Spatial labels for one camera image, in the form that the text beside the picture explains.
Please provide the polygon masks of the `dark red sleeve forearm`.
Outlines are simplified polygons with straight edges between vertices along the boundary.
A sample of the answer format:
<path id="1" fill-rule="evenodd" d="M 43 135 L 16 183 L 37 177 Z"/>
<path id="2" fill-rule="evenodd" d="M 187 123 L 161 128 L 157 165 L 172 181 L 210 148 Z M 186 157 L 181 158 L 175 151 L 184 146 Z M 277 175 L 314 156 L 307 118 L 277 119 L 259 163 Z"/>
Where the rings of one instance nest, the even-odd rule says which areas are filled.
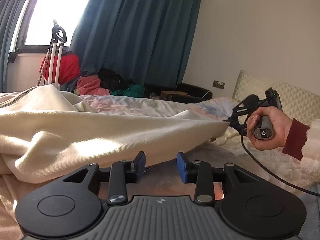
<path id="1" fill-rule="evenodd" d="M 319 183 L 319 119 L 311 126 L 293 120 L 283 153 L 300 161 L 300 171 L 305 179 Z"/>

